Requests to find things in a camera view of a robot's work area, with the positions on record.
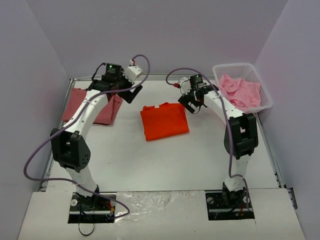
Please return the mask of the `orange t shirt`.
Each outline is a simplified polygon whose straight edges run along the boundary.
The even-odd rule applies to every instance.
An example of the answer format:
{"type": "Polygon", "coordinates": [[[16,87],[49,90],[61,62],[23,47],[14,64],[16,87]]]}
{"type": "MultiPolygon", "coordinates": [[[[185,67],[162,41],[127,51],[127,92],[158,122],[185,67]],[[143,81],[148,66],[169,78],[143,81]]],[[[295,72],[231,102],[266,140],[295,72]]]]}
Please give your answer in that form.
{"type": "Polygon", "coordinates": [[[140,111],[146,141],[155,141],[189,133],[185,108],[180,103],[144,106],[140,111]]]}

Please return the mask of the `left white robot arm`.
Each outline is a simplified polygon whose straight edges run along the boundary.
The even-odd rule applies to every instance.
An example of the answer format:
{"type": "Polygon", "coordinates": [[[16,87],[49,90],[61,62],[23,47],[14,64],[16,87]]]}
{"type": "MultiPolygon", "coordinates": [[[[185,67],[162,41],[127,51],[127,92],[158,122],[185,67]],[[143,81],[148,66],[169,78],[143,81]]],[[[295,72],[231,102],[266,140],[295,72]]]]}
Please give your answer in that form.
{"type": "Polygon", "coordinates": [[[66,169],[76,193],[83,197],[82,203],[89,209],[97,208],[101,203],[99,186],[89,170],[91,151],[86,143],[90,127],[99,113],[116,94],[127,103],[131,103],[143,88],[133,87],[134,82],[143,73],[143,69],[134,60],[126,68],[120,65],[105,64],[105,73],[101,79],[91,78],[84,100],[62,129],[54,128],[50,135],[53,159],[66,169]]]}

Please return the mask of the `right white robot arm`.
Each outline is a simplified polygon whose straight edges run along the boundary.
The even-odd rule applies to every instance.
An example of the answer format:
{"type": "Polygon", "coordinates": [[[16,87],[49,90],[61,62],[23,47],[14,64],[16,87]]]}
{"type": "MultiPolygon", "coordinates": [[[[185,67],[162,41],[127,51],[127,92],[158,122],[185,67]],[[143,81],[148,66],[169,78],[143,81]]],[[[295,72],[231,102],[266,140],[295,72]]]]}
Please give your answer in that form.
{"type": "Polygon", "coordinates": [[[221,199],[232,207],[240,200],[238,192],[247,188],[244,178],[248,162],[259,143],[256,117],[236,108],[218,87],[204,82],[200,74],[183,77],[173,86],[181,93],[178,102],[190,113],[196,111],[194,108],[209,108],[225,124],[223,144],[229,154],[229,164],[221,199]]]}

